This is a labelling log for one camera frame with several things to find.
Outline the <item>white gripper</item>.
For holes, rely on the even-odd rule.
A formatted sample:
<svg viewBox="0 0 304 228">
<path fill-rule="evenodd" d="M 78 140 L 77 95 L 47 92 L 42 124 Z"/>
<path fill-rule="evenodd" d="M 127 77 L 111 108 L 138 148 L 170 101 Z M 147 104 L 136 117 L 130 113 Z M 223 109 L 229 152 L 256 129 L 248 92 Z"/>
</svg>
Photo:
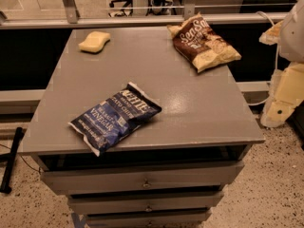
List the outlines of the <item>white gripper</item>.
<svg viewBox="0 0 304 228">
<path fill-rule="evenodd" d="M 282 21 L 267 29 L 259 37 L 259 42 L 269 46 L 277 44 L 281 26 Z M 303 101 L 304 64 L 291 62 L 281 74 L 275 97 L 269 98 L 263 107 L 261 124 L 269 128 L 283 125 Z"/>
</svg>

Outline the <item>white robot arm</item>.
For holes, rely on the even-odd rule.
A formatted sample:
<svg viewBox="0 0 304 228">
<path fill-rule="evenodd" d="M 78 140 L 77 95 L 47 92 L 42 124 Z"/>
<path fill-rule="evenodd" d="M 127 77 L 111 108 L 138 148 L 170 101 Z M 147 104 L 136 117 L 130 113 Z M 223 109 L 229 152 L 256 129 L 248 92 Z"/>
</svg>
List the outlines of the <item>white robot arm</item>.
<svg viewBox="0 0 304 228">
<path fill-rule="evenodd" d="M 275 69 L 260 122 L 266 127 L 278 127 L 304 101 L 304 0 L 298 0 L 283 21 L 262 33 L 259 41 L 277 44 L 280 57 L 290 64 Z"/>
</svg>

